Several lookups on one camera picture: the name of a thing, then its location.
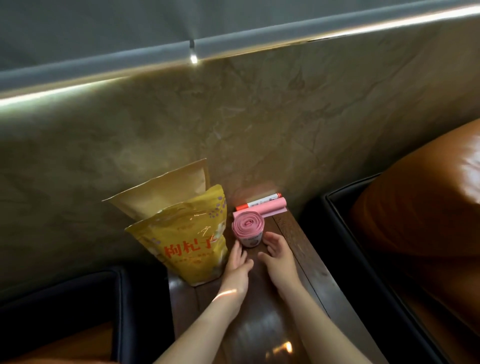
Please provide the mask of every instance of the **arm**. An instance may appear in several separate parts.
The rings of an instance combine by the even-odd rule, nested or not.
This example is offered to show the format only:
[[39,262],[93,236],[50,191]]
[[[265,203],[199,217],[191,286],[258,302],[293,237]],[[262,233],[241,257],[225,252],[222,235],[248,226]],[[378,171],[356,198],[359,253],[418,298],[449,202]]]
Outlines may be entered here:
[[264,243],[271,254],[259,253],[272,282],[292,312],[305,350],[313,364],[369,364],[321,310],[300,282],[295,258],[285,238],[265,232]]
[[154,364],[210,364],[230,322],[237,316],[247,294],[248,272],[253,261],[242,253],[239,242],[232,248],[218,295],[196,321]]

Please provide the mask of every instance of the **person's left hand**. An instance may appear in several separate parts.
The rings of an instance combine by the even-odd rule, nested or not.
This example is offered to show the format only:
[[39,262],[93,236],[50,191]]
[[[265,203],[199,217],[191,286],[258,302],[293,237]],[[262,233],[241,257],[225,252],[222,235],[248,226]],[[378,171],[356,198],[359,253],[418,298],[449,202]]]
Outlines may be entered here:
[[220,299],[222,296],[232,298],[233,304],[237,305],[233,318],[237,316],[240,305],[247,294],[248,272],[252,268],[253,260],[247,260],[247,252],[244,250],[242,253],[239,241],[235,241],[223,273],[222,285],[216,297],[216,299]]

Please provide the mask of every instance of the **person's right hand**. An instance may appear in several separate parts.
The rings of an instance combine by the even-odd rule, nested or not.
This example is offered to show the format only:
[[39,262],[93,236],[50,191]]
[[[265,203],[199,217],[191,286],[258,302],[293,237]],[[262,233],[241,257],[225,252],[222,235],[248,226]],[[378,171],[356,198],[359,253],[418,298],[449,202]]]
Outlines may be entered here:
[[267,250],[271,256],[259,252],[258,259],[266,264],[270,279],[277,287],[280,295],[285,297],[287,290],[301,285],[295,266],[295,258],[282,235],[265,231],[263,241],[267,245]]

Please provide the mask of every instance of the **dark wood table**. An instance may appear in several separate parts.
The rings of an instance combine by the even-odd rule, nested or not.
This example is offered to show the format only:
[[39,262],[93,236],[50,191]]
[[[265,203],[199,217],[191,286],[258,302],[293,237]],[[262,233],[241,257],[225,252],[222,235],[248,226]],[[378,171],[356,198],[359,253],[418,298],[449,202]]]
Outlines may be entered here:
[[[229,249],[235,242],[230,226],[231,220],[227,220],[224,236]],[[288,211],[266,218],[264,230],[285,237],[297,260],[303,285],[344,334],[374,364],[387,364],[292,214]],[[257,259],[259,251],[266,252],[263,243],[248,249],[248,256],[255,264],[249,274],[247,296],[223,338],[214,363],[309,363],[288,308],[270,281],[264,264]],[[178,338],[210,304],[221,282],[217,279],[194,288],[171,272],[168,281]]]

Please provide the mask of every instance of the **hand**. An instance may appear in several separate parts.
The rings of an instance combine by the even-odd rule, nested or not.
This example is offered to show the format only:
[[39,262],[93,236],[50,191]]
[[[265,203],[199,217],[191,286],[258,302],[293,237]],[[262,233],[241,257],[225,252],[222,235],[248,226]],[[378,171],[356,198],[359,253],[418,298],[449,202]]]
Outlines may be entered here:
[[240,305],[247,294],[248,272],[252,268],[253,260],[247,260],[247,251],[244,250],[242,253],[240,243],[238,240],[235,241],[223,273],[220,291],[218,291],[218,295],[215,298],[221,298],[222,296],[230,296],[232,298],[232,304],[238,306],[232,319],[237,316]]
[[285,298],[287,290],[298,285],[301,286],[297,267],[295,266],[295,258],[282,235],[265,231],[263,241],[271,256],[259,252],[258,259],[266,264],[270,279],[277,287],[280,296]]

